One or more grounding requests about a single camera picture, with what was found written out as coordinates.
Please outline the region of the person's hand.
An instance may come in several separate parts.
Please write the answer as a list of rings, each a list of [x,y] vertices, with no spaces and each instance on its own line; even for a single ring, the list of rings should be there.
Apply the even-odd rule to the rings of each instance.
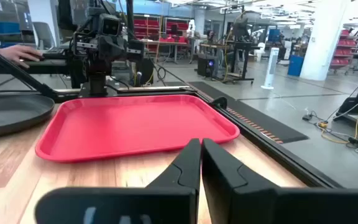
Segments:
[[[25,45],[13,45],[0,49],[0,54],[23,68],[29,68],[24,60],[39,62],[43,57],[42,52]]]

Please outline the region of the black diagonal frame strut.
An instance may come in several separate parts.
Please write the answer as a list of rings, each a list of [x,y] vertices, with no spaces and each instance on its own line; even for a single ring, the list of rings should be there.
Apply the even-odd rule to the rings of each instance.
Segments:
[[[3,68],[8,69],[11,72],[11,75],[20,80],[22,83],[28,84],[42,95],[50,97],[50,98],[57,98],[58,94],[55,90],[51,89],[46,84],[41,84],[35,78],[30,76],[25,70],[21,69],[18,65],[10,62],[8,59],[3,57],[0,54],[0,66]]]

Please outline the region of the white tower fan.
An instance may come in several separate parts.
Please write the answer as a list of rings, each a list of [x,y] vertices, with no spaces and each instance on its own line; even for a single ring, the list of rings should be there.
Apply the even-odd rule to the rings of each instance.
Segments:
[[[278,60],[279,48],[272,47],[268,59],[268,67],[266,71],[264,84],[261,86],[263,89],[273,90],[273,78]]]

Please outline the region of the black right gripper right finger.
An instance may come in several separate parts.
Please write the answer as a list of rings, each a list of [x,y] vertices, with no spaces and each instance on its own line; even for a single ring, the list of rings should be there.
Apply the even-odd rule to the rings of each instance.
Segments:
[[[358,190],[279,187],[210,139],[202,150],[212,224],[358,224]]]

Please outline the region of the grey chair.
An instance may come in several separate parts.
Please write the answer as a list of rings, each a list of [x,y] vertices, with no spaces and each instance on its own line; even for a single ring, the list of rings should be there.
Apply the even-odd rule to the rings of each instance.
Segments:
[[[55,41],[47,23],[33,22],[33,27],[37,36],[38,49],[48,50],[55,47]]]

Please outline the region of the black standing desk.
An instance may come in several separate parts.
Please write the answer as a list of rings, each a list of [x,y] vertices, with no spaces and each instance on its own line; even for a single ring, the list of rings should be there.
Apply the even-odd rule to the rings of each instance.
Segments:
[[[250,82],[251,85],[254,84],[254,78],[246,77],[247,73],[247,64],[249,60],[249,52],[252,49],[252,44],[250,42],[250,34],[247,30],[247,18],[244,18],[246,10],[244,6],[241,6],[241,13],[236,17],[234,22],[232,23],[231,30],[224,40],[224,64],[225,71],[222,83],[237,83],[240,81]],[[232,46],[232,58],[228,60],[228,42],[229,38],[232,37],[231,46]],[[239,52],[242,52],[243,58],[243,67],[242,71],[238,74],[234,73],[235,65],[236,65],[236,57],[239,55]]]

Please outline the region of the blue bin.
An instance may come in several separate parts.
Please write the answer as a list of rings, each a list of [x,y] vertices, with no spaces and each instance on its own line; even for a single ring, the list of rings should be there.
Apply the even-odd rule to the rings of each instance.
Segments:
[[[304,57],[299,55],[290,55],[288,64],[288,75],[299,77],[303,66]]]

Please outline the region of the red plastic tray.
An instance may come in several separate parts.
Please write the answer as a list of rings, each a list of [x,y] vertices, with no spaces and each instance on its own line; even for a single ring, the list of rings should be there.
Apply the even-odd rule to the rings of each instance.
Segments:
[[[192,139],[221,144],[239,128],[192,95],[80,98],[62,103],[35,153],[54,162],[82,162],[176,151]]]

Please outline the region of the black computer tower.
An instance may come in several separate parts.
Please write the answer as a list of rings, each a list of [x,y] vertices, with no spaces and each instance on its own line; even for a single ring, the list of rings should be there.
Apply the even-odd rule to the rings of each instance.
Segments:
[[[207,78],[217,75],[218,58],[212,55],[198,54],[197,74]]]

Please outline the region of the white pillar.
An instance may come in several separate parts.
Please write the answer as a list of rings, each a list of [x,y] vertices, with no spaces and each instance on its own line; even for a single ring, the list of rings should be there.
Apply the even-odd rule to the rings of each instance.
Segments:
[[[300,78],[324,81],[347,17],[351,0],[320,0]]]

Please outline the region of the red bin rack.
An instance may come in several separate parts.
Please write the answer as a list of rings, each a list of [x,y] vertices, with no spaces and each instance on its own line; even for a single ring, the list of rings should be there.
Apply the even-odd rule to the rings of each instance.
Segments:
[[[358,36],[351,35],[353,28],[341,31],[329,69],[333,74],[347,67],[357,47]]]

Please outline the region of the dark round plate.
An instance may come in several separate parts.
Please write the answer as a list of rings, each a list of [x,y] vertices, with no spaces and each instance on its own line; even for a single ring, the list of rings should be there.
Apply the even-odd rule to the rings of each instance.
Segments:
[[[40,95],[0,95],[0,136],[31,128],[48,119],[52,99]]]

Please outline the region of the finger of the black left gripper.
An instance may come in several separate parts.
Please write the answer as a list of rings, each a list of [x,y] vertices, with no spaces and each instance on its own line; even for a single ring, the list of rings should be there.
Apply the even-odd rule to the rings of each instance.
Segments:
[[[126,56],[127,40],[123,37],[116,37],[114,41],[113,59],[119,60]]]
[[[112,60],[112,38],[101,36],[98,40],[98,56],[101,60]]]

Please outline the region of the red bin shelving unit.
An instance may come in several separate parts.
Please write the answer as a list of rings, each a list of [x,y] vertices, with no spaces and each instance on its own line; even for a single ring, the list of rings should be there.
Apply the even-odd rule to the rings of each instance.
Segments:
[[[189,44],[186,30],[190,20],[156,16],[147,14],[136,14],[134,16],[134,33],[135,37],[145,42],[145,46],[152,53],[161,49],[167,44]]]

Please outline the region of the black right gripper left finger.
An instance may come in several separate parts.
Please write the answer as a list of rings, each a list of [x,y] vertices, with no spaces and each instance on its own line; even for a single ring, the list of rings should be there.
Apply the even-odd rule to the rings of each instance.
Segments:
[[[146,187],[64,187],[35,206],[37,224],[196,224],[201,143],[192,139]]]

